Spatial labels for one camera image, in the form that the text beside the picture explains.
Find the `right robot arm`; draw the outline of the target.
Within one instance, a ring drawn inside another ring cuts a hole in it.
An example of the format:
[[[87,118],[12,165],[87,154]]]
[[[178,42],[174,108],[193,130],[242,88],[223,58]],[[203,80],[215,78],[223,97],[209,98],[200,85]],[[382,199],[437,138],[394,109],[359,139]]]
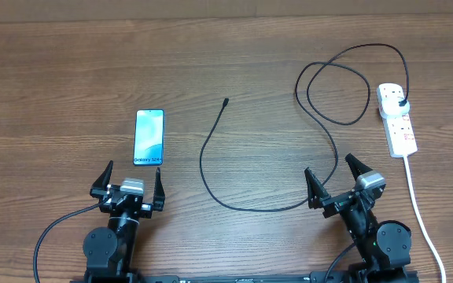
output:
[[[385,190],[381,173],[371,169],[351,153],[345,161],[355,179],[348,192],[331,196],[310,168],[304,170],[308,187],[308,207],[322,209],[328,219],[339,215],[352,243],[326,271],[309,274],[312,282],[417,282],[411,263],[411,230],[396,220],[377,221],[372,208]]]

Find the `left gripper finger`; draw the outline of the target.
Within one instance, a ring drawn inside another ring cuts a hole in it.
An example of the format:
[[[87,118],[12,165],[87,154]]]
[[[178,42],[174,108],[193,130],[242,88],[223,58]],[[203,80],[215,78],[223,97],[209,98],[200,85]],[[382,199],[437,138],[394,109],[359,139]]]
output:
[[[153,192],[153,210],[163,211],[165,202],[165,192],[161,181],[160,167],[156,170],[155,185]]]
[[[107,186],[109,184],[111,174],[113,168],[113,161],[110,160],[104,171],[101,175],[96,179],[96,181],[92,184],[92,190],[107,190]]]

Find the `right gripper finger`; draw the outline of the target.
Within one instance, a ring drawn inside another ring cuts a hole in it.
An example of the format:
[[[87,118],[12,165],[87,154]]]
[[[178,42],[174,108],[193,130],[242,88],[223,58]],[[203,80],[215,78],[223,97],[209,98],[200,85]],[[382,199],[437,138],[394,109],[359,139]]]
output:
[[[304,175],[308,188],[308,207],[321,208],[322,202],[329,199],[330,195],[309,167],[304,170]]]
[[[358,160],[355,156],[353,156],[351,153],[349,153],[344,160],[349,166],[349,169],[351,170],[352,176],[355,180],[358,179],[358,177],[362,174],[365,174],[367,172],[372,171],[370,167],[362,163],[360,160]]]

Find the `Samsung Galaxy smartphone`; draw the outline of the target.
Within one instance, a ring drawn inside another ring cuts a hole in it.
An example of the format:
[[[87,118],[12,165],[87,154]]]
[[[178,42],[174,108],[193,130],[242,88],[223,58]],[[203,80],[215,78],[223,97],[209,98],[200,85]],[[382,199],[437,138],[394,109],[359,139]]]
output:
[[[159,166],[164,156],[164,110],[140,109],[136,112],[133,164]]]

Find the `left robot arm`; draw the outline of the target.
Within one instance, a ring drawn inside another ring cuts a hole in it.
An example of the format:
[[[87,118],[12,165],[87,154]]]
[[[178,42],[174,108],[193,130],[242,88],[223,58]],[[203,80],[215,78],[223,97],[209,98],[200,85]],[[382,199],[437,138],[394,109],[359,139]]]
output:
[[[156,169],[153,200],[144,201],[145,183],[126,178],[120,185],[111,184],[113,162],[90,187],[90,195],[99,199],[100,212],[109,214],[106,226],[91,230],[83,241],[87,258],[85,282],[143,282],[139,270],[131,266],[141,219],[164,210],[165,193],[160,168]]]

